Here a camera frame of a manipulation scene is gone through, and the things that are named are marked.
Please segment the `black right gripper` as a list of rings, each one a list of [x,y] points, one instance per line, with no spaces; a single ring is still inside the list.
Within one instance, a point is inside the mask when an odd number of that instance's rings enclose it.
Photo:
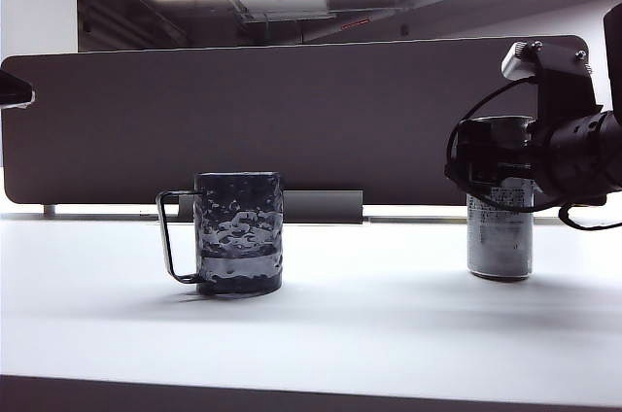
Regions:
[[[463,120],[456,169],[468,191],[487,193],[508,179],[533,180],[542,209],[603,205],[613,193],[613,113],[553,122]]]

